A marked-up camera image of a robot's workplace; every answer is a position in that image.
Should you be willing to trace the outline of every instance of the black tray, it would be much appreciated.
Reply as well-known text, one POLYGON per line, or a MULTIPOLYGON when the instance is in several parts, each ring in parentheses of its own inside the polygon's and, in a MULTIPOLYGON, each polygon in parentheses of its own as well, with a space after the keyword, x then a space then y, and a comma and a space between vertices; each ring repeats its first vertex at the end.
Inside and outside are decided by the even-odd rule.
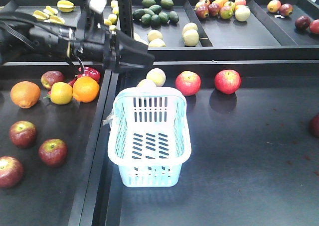
MULTIPOLYGON (((126 187, 114 165, 101 210, 105 225, 315 225, 319 147, 308 122, 319 112, 318 66, 318 60, 156 64, 166 72, 165 86, 174 87, 183 70, 202 78, 201 90, 186 98, 192 155, 167 188, 126 187), (222 69, 242 76, 232 95, 214 88, 222 69)), ((147 71, 119 76, 108 98, 147 71)))
MULTIPOLYGON (((101 66, 86 64, 102 72, 101 66)), ((25 167, 21 183, 0 190, 0 225, 79 225, 82 215, 90 222, 93 220, 93 213, 87 212, 94 211, 95 202, 86 203, 85 209, 83 205, 90 186, 110 72, 102 74, 98 99, 87 104, 73 99, 60 106, 43 99, 47 90, 41 85, 40 77, 49 70, 63 72, 66 81, 75 74, 63 62, 11 63, 0 67, 0 155, 17 157, 25 167), (40 101, 29 109, 20 109, 10 99, 12 86, 24 80, 41 88, 40 101), (9 139, 9 128, 18 120, 31 121, 38 129, 38 138, 30 149, 19 149, 9 139), (67 162, 60 168, 50 168, 38 157, 39 146, 48 138, 61 138, 69 146, 67 162)))
MULTIPOLYGON (((132 10, 142 7, 142 0, 131 0, 132 10)), ((319 18, 319 7, 310 0, 280 0, 294 6, 293 14, 285 19, 274 18, 266 10, 271 0, 246 0, 251 9, 247 22, 238 22, 235 17, 229 20, 209 17, 197 18, 192 10, 199 0, 173 0, 180 21, 159 29, 166 39, 166 48, 150 48, 156 61, 210 61, 210 60, 282 60, 317 59, 319 37, 305 32, 295 31, 294 22, 301 15, 312 19, 319 18), (188 22, 195 22, 202 38, 196 47, 185 47, 182 41, 182 28, 188 22)), ((142 39, 151 27, 142 27, 133 22, 134 31, 142 39)))

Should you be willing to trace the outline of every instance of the basket hole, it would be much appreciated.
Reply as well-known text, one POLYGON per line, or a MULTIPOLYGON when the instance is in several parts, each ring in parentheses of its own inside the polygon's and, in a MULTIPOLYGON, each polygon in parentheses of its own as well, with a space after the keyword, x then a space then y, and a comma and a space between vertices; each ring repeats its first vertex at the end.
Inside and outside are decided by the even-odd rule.
POLYGON ((133 142, 134 145, 138 145, 138 146, 142 146, 142 144, 138 143, 138 142, 133 142))
POLYGON ((165 135, 163 133, 159 133, 160 136, 163 136, 163 137, 168 137, 168 135, 165 135))
POLYGON ((148 149, 148 150, 153 150, 153 151, 155 151, 155 148, 150 147, 150 146, 146 146, 145 148, 148 149))
POLYGON ((149 142, 149 141, 147 141, 146 144, 151 145, 151 146, 155 146, 154 143, 151 143, 151 142, 149 142))
POLYGON ((134 140, 137 140, 137 141, 139 141, 139 142, 143 141, 142 139, 136 138, 136 137, 134 137, 133 139, 134 139, 134 140))
POLYGON ((137 133, 134 133, 133 135, 138 136, 138 137, 143 137, 142 135, 137 134, 137 133))
POLYGON ((139 150, 139 151, 142 151, 142 149, 141 149, 141 148, 136 147, 136 146, 133 146, 133 149, 135 149, 135 150, 139 150))
POLYGON ((149 138, 149 137, 146 137, 146 140, 155 141, 155 139, 153 139, 153 138, 149 138))
POLYGON ((167 152, 162 151, 162 150, 160 150, 160 151, 159 151, 159 153, 160 153, 160 154, 163 154, 163 155, 167 155, 167 156, 169 156, 169 154, 168 154, 167 152))
POLYGON ((164 142, 159 142, 160 145, 163 145, 163 146, 168 146, 168 144, 164 143, 164 142))
POLYGON ((159 146, 159 149, 168 151, 168 148, 165 148, 165 147, 162 147, 162 146, 159 146))
POLYGON ((142 156, 142 154, 141 154, 141 153, 139 153, 139 152, 137 152, 137 151, 132 151, 132 153, 133 153, 133 154, 135 154, 135 155, 142 156))
POLYGON ((159 137, 159 140, 162 140, 162 141, 168 142, 168 140, 167 140, 167 139, 162 138, 162 137, 159 137))

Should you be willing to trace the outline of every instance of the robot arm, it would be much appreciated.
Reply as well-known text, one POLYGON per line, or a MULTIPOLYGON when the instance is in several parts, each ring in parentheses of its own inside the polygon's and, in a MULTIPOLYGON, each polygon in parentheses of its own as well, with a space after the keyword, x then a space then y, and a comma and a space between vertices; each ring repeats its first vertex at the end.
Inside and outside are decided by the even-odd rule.
POLYGON ((151 67, 154 56, 148 46, 133 40, 118 30, 109 30, 101 23, 84 22, 96 12, 82 13, 77 27, 37 21, 21 12, 0 12, 0 64, 22 54, 39 53, 61 60, 101 62, 108 69, 116 61, 114 72, 151 67))

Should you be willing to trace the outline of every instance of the red apple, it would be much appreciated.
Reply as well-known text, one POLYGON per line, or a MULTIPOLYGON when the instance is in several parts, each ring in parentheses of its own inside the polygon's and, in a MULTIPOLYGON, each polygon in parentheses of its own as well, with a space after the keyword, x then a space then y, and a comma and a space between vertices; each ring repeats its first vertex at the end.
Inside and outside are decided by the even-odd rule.
POLYGON ((247 5, 246 0, 235 0, 235 5, 247 5))
POLYGON ((278 11, 281 16, 287 17, 293 13, 293 10, 294 7, 291 4, 285 3, 282 6, 280 6, 278 11))
POLYGON ((319 34, 319 19, 316 19, 310 23, 309 30, 311 33, 319 34))
POLYGON ((209 16, 208 8, 204 5, 201 5, 196 9, 196 15, 198 18, 205 19, 209 16))
POLYGON ((0 188, 11 188, 19 183, 24 175, 20 161, 11 156, 0 157, 0 188))
POLYGON ((207 5, 210 5, 210 0, 199 0, 199 2, 205 2, 207 5))
POLYGON ((267 10, 270 13, 276 13, 281 6, 281 2, 279 0, 272 0, 267 4, 267 10))
POLYGON ((183 71, 175 80, 176 89, 184 96, 191 96, 196 94, 201 85, 200 76, 191 71, 183 71))
POLYGON ((61 139, 48 139, 39 148, 41 160, 50 167, 63 165, 67 154, 67 144, 61 139))
POLYGON ((63 81, 64 75, 60 71, 47 71, 41 76, 41 83, 48 90, 51 90, 53 84, 63 81))
POLYGON ((19 120, 9 130, 10 140, 19 148, 25 149, 33 145, 37 137, 37 130, 33 123, 19 120))
POLYGON ((309 131, 313 136, 319 137, 319 114, 315 115, 309 122, 309 131))
POLYGON ((220 6, 217 3, 211 3, 208 6, 208 12, 210 16, 217 16, 220 10, 220 6))
POLYGON ((237 91, 241 84, 241 77, 235 70, 222 70, 215 76, 215 87, 225 94, 237 91))
POLYGON ((303 15, 295 20, 295 27, 300 30, 305 30, 309 27, 310 22, 310 18, 306 15, 303 15))

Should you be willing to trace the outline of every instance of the apple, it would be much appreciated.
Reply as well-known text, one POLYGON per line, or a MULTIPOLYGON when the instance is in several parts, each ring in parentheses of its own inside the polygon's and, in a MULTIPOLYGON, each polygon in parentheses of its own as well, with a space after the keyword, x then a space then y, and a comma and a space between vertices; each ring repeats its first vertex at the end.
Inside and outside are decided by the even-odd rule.
POLYGON ((184 96, 191 96, 196 94, 201 85, 200 76, 191 71, 183 71, 175 80, 175 87, 184 96))
POLYGON ((60 71, 47 71, 41 76, 41 83, 48 90, 51 90, 54 83, 63 81, 64 75, 60 71))
POLYGON ((195 10, 197 10, 197 8, 200 7, 200 6, 202 6, 202 5, 208 7, 208 4, 207 4, 207 3, 200 1, 200 2, 197 2, 197 3, 196 3, 196 5, 195 5, 195 10))
POLYGON ((162 87, 166 81, 166 75, 162 69, 153 68, 146 74, 146 79, 152 80, 157 87, 162 87))
POLYGON ((316 19, 310 23, 309 30, 311 33, 319 34, 319 19, 316 19))
POLYGON ((199 0, 199 2, 205 2, 207 5, 210 5, 210 0, 199 0))
POLYGON ((208 6, 208 12, 210 16, 217 16, 220 11, 220 6, 217 3, 211 3, 208 6))
POLYGON ((209 16, 208 7, 201 5, 196 9, 196 15, 198 18, 205 19, 209 16))
POLYGON ((319 113, 310 120, 309 131, 313 136, 319 137, 319 113))
POLYGON ((247 8, 246 5, 241 5, 241 4, 239 4, 239 5, 236 5, 236 6, 235 6, 235 12, 236 12, 237 9, 239 9, 239 8, 241 8, 241 7, 246 7, 246 8, 247 8))
POLYGON ((61 139, 48 139, 39 148, 40 159, 50 167, 63 165, 67 154, 67 144, 61 139))
POLYGON ((235 5, 247 5, 246 0, 235 0, 235 5))
POLYGON ((33 123, 19 120, 9 130, 10 140, 19 148, 26 149, 33 145, 37 137, 37 130, 33 123))
POLYGON ((146 88, 156 88, 156 84, 155 82, 153 82, 150 79, 142 79, 137 85, 136 87, 141 88, 141 87, 146 87, 146 88))
POLYGON ((237 91, 240 84, 240 74, 232 69, 222 70, 215 76, 216 89, 228 95, 237 91))
POLYGON ((279 0, 272 0, 267 4, 267 10, 270 13, 276 13, 281 6, 281 2, 279 0))
POLYGON ((248 7, 239 8, 235 12, 235 18, 240 22, 245 22, 250 16, 250 9, 248 7))
POLYGON ((310 25, 310 18, 306 15, 300 16, 295 20, 295 27, 299 30, 305 30, 310 25))
POLYGON ((230 6, 233 11, 235 10, 235 3, 233 1, 227 1, 224 6, 230 6))
POLYGON ((293 13, 293 10, 294 7, 291 4, 285 3, 282 6, 280 6, 278 11, 281 16, 287 17, 293 13))
POLYGON ((231 16, 233 16, 233 9, 231 6, 223 6, 220 8, 219 16, 222 19, 229 19, 231 16))
POLYGON ((21 181, 24 175, 22 163, 14 157, 0 157, 0 188, 11 188, 21 181))

